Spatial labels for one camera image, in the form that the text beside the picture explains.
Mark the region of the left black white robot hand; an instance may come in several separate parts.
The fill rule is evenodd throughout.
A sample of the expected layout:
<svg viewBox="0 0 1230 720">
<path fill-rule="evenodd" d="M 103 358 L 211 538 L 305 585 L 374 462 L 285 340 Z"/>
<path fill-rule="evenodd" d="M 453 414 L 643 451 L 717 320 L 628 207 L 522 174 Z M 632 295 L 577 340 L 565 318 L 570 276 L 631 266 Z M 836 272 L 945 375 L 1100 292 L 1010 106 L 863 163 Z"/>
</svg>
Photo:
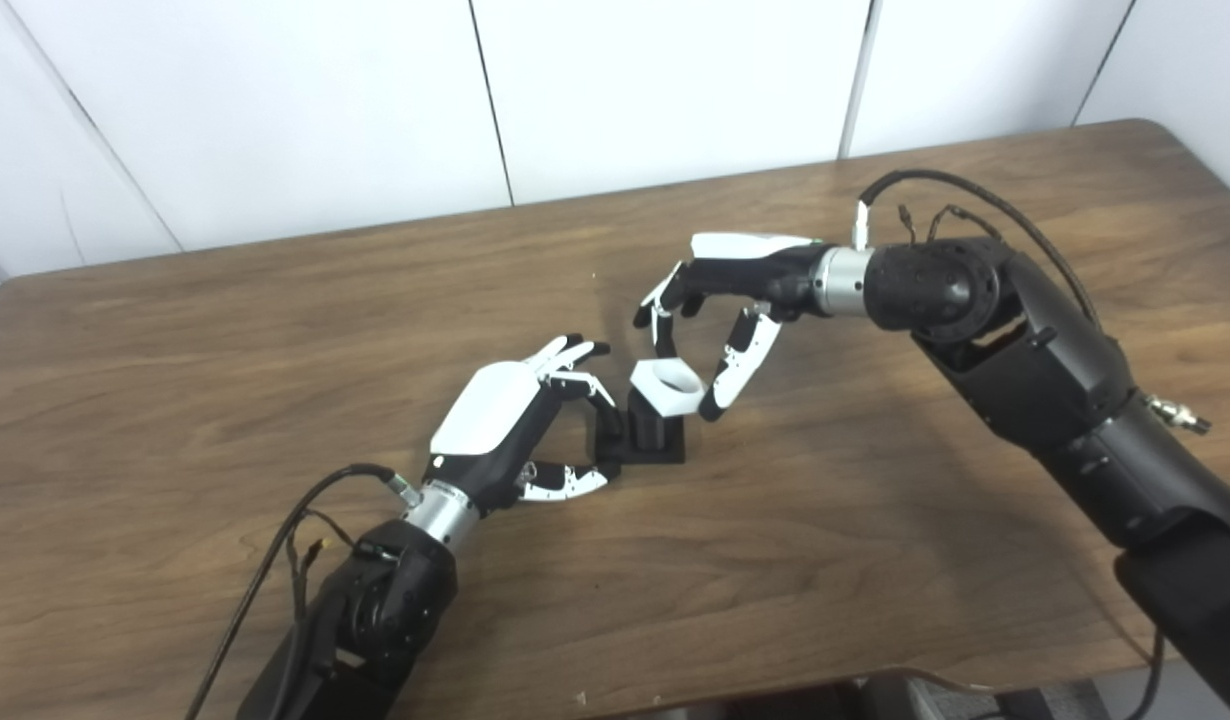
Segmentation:
<svg viewBox="0 0 1230 720">
<path fill-rule="evenodd" d="M 578 370 L 609 352 L 605 342 L 563 334 L 525 359 L 483 366 L 435 430 L 424 482 L 454 489 L 487 518 L 520 500 L 565 502 L 620 478 L 621 462 L 573 465 L 533 457 L 565 402 L 583 400 L 597 418 L 615 418 L 600 379 Z"/>
</svg>

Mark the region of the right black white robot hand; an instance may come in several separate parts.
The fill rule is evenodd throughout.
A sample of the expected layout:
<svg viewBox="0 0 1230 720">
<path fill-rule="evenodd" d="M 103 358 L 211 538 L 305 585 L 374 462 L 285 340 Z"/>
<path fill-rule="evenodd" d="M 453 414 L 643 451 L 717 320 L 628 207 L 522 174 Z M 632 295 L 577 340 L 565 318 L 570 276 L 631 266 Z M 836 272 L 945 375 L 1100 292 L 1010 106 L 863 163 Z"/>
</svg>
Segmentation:
<svg viewBox="0 0 1230 720">
<path fill-rule="evenodd" d="M 723 357 L 697 405 L 706 421 L 720 420 L 765 364 L 785 322 L 820 313 L 815 270 L 825 242 L 788 234 L 697 233 L 692 258 L 679 261 L 652 288 L 633 315 L 635 329 L 649 329 L 656 354 L 676 356 L 675 316 L 696 316 L 711 297 L 752 302 L 737 315 Z"/>
</svg>

